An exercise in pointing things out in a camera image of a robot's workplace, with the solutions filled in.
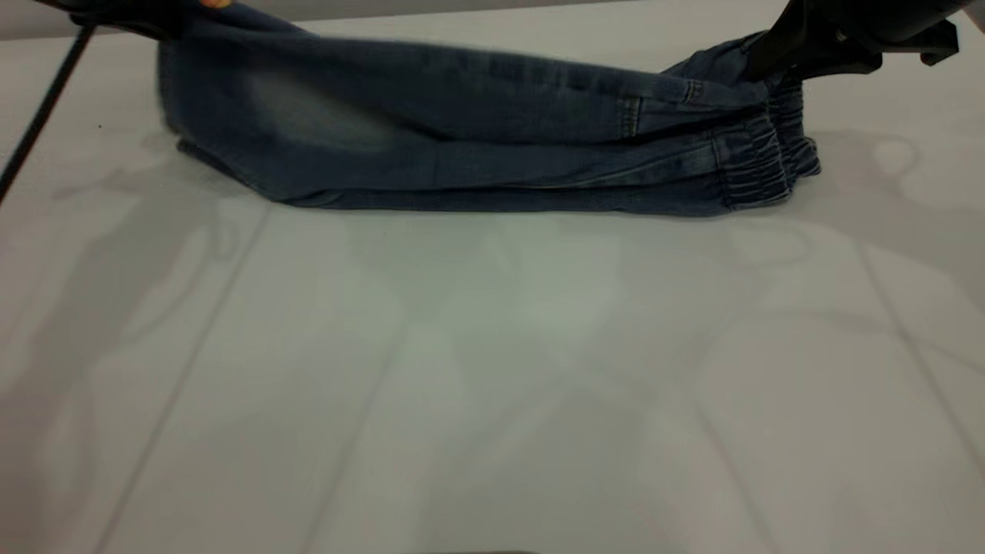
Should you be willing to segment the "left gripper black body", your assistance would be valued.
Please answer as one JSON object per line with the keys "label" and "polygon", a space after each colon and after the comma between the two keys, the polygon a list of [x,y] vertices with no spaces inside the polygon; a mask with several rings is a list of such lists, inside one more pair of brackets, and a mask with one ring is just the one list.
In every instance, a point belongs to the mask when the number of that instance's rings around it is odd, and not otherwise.
{"label": "left gripper black body", "polygon": [[184,17],[177,1],[40,1],[82,28],[108,27],[154,41],[182,35]]}

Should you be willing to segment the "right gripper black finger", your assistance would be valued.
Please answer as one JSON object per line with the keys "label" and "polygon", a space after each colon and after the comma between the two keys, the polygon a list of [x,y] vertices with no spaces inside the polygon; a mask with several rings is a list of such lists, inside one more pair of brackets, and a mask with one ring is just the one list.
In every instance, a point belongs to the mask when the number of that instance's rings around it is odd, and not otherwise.
{"label": "right gripper black finger", "polygon": [[855,39],[806,35],[793,47],[793,74],[798,78],[868,75],[883,65],[883,53]]}
{"label": "right gripper black finger", "polygon": [[778,74],[809,78],[816,53],[813,1],[790,1],[771,29],[748,48],[743,77],[760,82]]}

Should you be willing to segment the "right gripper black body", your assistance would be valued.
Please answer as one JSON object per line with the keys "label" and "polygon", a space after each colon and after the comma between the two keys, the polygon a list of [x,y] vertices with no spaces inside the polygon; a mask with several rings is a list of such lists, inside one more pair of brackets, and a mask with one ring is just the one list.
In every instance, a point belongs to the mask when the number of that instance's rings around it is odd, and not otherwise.
{"label": "right gripper black body", "polygon": [[976,1],[813,1],[812,35],[851,38],[884,53],[915,53],[926,66],[960,52],[951,15]]}

